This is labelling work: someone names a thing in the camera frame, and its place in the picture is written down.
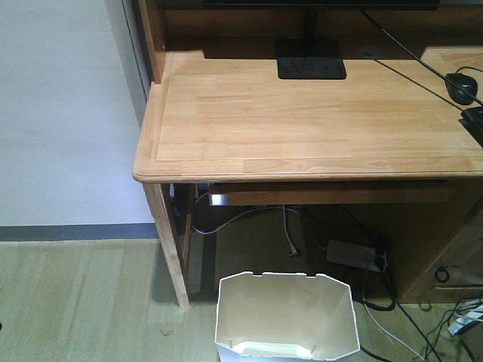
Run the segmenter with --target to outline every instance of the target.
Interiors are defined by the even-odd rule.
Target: black mouse
[[[470,77],[469,75],[464,75],[462,73],[448,73],[446,75],[446,79],[449,79],[450,81],[455,83],[458,88],[464,89],[467,93],[476,97],[476,94],[478,93],[478,83],[476,83],[476,80],[474,78]],[[448,90],[448,93],[453,101],[459,104],[463,104],[464,106],[472,103],[473,98],[471,98],[467,94],[464,94],[461,90],[457,89],[448,80],[445,80],[445,84],[446,89]]]

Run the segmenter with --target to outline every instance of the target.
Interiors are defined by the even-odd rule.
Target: desk leg
[[[188,308],[188,293],[186,291],[180,253],[176,245],[175,235],[177,235],[177,232],[169,200],[169,184],[144,183],[143,187],[151,214],[155,220],[178,303],[180,303],[181,308]]]

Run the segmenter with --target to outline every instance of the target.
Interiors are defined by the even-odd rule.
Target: plastic bin
[[[321,274],[223,278],[215,342],[221,362],[346,357],[360,349],[350,286]]]

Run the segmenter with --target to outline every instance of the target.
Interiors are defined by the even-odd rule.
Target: power strip
[[[449,326],[448,332],[452,336],[464,332],[468,327],[477,323],[477,321],[473,321],[473,319],[483,320],[483,304],[466,313],[464,317],[456,319],[455,322]]]
[[[378,256],[373,247],[362,247],[337,240],[329,240],[327,245],[327,261],[337,264],[380,272],[374,262],[377,257],[383,257],[384,265],[386,265],[386,253]]]

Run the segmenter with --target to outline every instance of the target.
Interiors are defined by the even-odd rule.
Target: baseboard
[[[68,241],[158,238],[154,223],[0,226],[0,241]]]

